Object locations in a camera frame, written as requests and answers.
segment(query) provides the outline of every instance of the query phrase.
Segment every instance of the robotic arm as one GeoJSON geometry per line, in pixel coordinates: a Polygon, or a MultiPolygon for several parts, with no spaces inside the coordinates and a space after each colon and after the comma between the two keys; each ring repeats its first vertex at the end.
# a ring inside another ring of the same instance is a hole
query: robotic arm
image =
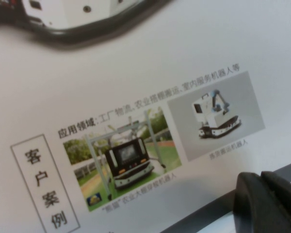
{"type": "Polygon", "coordinates": [[[211,97],[212,97],[212,111],[213,112],[220,112],[222,110],[221,105],[216,103],[216,98],[217,96],[219,96],[219,98],[221,99],[221,101],[223,102],[223,115],[225,115],[229,109],[229,103],[227,103],[224,98],[221,96],[220,91],[219,90],[213,90],[211,92],[211,97]]]}

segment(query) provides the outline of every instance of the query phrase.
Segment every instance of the photo of robot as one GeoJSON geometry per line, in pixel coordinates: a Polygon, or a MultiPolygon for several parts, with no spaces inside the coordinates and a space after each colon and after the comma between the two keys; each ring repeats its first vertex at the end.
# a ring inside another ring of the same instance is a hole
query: photo of robot
{"type": "Polygon", "coordinates": [[[64,147],[89,211],[182,164],[160,107],[64,142],[64,147]]]}
{"type": "Polygon", "coordinates": [[[82,40],[115,31],[167,1],[156,0],[0,0],[0,22],[56,39],[82,40]]]}
{"type": "Polygon", "coordinates": [[[220,138],[242,123],[219,90],[206,93],[195,101],[193,111],[197,122],[202,124],[198,131],[201,138],[220,138]]]}
{"type": "Polygon", "coordinates": [[[265,128],[248,72],[167,103],[189,161],[265,128]]]}

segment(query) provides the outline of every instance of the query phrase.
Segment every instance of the black border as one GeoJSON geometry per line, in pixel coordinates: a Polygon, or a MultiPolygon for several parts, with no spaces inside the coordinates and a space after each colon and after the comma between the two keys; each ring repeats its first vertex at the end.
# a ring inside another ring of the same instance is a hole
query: black border
{"type": "MultiPolygon", "coordinates": [[[[276,171],[277,175],[291,182],[291,164],[276,171]]],[[[161,233],[197,233],[214,221],[233,211],[235,190],[210,202],[161,233]]]]}
{"type": "Polygon", "coordinates": [[[25,142],[31,141],[31,140],[36,139],[36,138],[41,137],[41,136],[44,138],[44,141],[45,141],[45,143],[46,143],[46,145],[47,145],[48,151],[49,151],[49,153],[50,153],[50,155],[51,155],[51,157],[52,157],[53,163],[55,164],[55,167],[56,167],[56,170],[57,170],[58,176],[59,176],[60,181],[61,181],[61,183],[62,183],[62,185],[63,185],[63,187],[64,187],[65,193],[66,193],[67,198],[68,198],[68,201],[69,201],[69,203],[70,203],[70,206],[71,206],[72,212],[73,212],[74,217],[76,218],[76,221],[77,221],[77,223],[78,223],[78,227],[77,227],[77,228],[75,228],[75,229],[73,229],[73,230],[67,232],[67,233],[71,233],[71,232],[73,232],[73,231],[79,229],[81,226],[80,226],[79,220],[78,220],[78,218],[77,218],[77,216],[76,216],[76,213],[75,213],[75,211],[74,211],[74,209],[73,209],[73,206],[72,206],[72,204],[71,204],[71,200],[70,200],[70,198],[69,198],[69,196],[68,196],[68,193],[67,193],[66,187],[65,187],[64,182],[63,182],[63,179],[62,179],[62,177],[61,177],[61,175],[60,175],[60,173],[59,173],[58,167],[57,167],[57,165],[56,165],[56,163],[55,163],[55,160],[54,160],[53,154],[52,154],[52,152],[50,151],[49,144],[48,144],[48,142],[47,142],[47,140],[46,140],[46,138],[45,138],[45,135],[44,135],[44,134],[40,134],[40,135],[38,135],[38,136],[31,137],[31,138],[29,138],[29,139],[27,139],[27,140],[24,140],[24,141],[22,141],[22,142],[19,142],[19,143],[16,143],[16,144],[14,144],[14,145],[11,145],[10,148],[11,148],[12,154],[13,154],[13,156],[14,156],[14,158],[15,158],[15,161],[16,161],[16,163],[17,163],[17,166],[18,166],[18,168],[19,168],[19,171],[20,171],[20,173],[21,173],[21,176],[22,176],[23,179],[24,179],[25,185],[26,185],[27,190],[28,190],[28,192],[29,192],[30,198],[31,198],[31,200],[32,200],[32,202],[33,202],[34,208],[35,208],[35,210],[36,210],[36,212],[37,212],[37,214],[38,214],[38,216],[39,216],[39,219],[40,219],[40,221],[41,221],[41,224],[42,224],[43,230],[44,230],[45,233],[47,233],[47,231],[46,231],[46,229],[45,229],[45,226],[44,226],[44,224],[43,224],[43,222],[42,222],[41,216],[40,216],[40,214],[39,214],[39,212],[38,212],[38,209],[37,209],[37,207],[36,207],[36,205],[35,205],[35,203],[34,203],[34,200],[33,200],[32,194],[31,194],[31,192],[30,192],[30,189],[29,189],[29,187],[28,187],[28,184],[27,184],[27,182],[26,182],[25,176],[24,176],[24,174],[23,174],[23,172],[22,172],[22,170],[21,170],[21,168],[20,168],[19,162],[18,162],[18,160],[17,160],[17,158],[16,158],[16,155],[15,155],[15,153],[14,153],[14,151],[13,151],[13,147],[18,146],[18,145],[20,145],[20,144],[22,144],[22,143],[25,143],[25,142]]]}

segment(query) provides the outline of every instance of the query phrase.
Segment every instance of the green grass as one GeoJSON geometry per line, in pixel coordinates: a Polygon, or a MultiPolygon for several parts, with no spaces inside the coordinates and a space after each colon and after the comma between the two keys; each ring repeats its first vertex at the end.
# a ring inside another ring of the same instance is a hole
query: green grass
{"type": "MultiPolygon", "coordinates": [[[[156,156],[154,146],[147,146],[146,149],[151,155],[156,156]]],[[[159,147],[162,162],[166,165],[166,172],[174,170],[182,165],[175,147],[159,147]]]]}
{"type": "Polygon", "coordinates": [[[86,182],[88,182],[91,178],[93,178],[94,176],[97,175],[97,169],[91,171],[89,174],[87,174],[85,177],[81,178],[78,180],[79,182],[79,186],[81,187],[83,184],[85,184],[86,182]]]}
{"type": "MultiPolygon", "coordinates": [[[[114,187],[114,183],[113,181],[109,184],[109,188],[110,188],[110,192],[112,194],[112,199],[116,199],[128,192],[130,192],[131,190],[139,187],[139,186],[142,186],[144,185],[145,183],[155,179],[159,177],[159,174],[155,173],[155,172],[152,172],[149,176],[147,176],[146,178],[140,180],[139,182],[135,183],[134,185],[128,187],[128,188],[125,188],[125,189],[122,189],[122,190],[116,190],[115,187],[114,187]]],[[[94,195],[96,193],[100,193],[100,196],[102,198],[102,201],[93,205],[93,206],[88,206],[88,210],[89,211],[93,211],[94,209],[97,209],[99,208],[100,206],[106,204],[109,202],[108,200],[108,196],[107,196],[107,192],[106,190],[104,189],[103,187],[103,184],[102,182],[100,182],[100,184],[98,185],[98,187],[93,190],[93,192],[91,193],[91,195],[94,195]]]]}

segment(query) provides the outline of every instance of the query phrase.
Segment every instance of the metal frame structure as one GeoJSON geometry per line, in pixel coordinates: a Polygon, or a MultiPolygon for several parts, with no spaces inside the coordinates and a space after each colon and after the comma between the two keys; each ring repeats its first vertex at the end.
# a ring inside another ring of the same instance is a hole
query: metal frame structure
{"type": "Polygon", "coordinates": [[[102,159],[102,165],[104,166],[104,168],[106,169],[107,171],[107,178],[104,176],[103,174],[103,171],[101,169],[101,166],[100,166],[100,163],[99,163],[99,160],[97,159],[97,155],[96,155],[96,152],[94,150],[94,146],[93,145],[96,145],[98,147],[98,152],[99,152],[99,155],[100,156],[103,156],[103,154],[101,153],[101,148],[103,146],[106,146],[108,144],[105,144],[105,145],[97,145],[96,142],[99,141],[99,140],[102,140],[102,139],[107,139],[108,141],[111,140],[111,137],[114,136],[115,134],[121,134],[125,131],[128,131],[128,130],[133,130],[133,132],[137,132],[138,130],[140,130],[143,126],[147,125],[148,128],[149,128],[149,132],[150,132],[150,135],[151,135],[151,138],[152,138],[152,141],[153,141],[153,144],[154,144],[154,149],[155,149],[155,152],[157,154],[157,157],[158,159],[156,158],[150,158],[152,160],[157,160],[159,161],[159,163],[161,164],[161,166],[163,168],[166,168],[166,166],[162,163],[162,158],[161,158],[161,154],[160,154],[160,150],[159,150],[159,147],[158,147],[158,144],[157,144],[157,141],[156,141],[156,138],[155,138],[155,135],[154,135],[154,132],[153,132],[153,129],[152,129],[152,126],[151,126],[151,122],[150,122],[150,118],[147,114],[147,111],[144,111],[144,114],[145,114],[145,119],[146,121],[144,122],[138,122],[138,123],[133,123],[131,122],[130,120],[130,125],[128,126],[125,126],[125,127],[121,127],[117,130],[114,130],[113,132],[111,133],[107,133],[105,135],[102,135],[102,136],[98,136],[98,137],[95,137],[95,138],[89,138],[88,135],[85,135],[85,140],[86,140],[86,143],[88,145],[88,148],[91,152],[91,155],[95,161],[95,164],[96,164],[96,169],[98,171],[98,173],[100,174],[101,176],[101,180],[102,180],[102,183],[103,183],[103,186],[104,186],[104,189],[106,190],[107,192],[107,196],[108,196],[108,199],[109,200],[112,200],[112,194],[111,194],[111,191],[110,191],[110,188],[109,188],[109,183],[111,182],[111,175],[109,174],[109,171],[108,169],[106,168],[105,166],[105,163],[103,162],[103,158],[101,157],[102,159]]]}

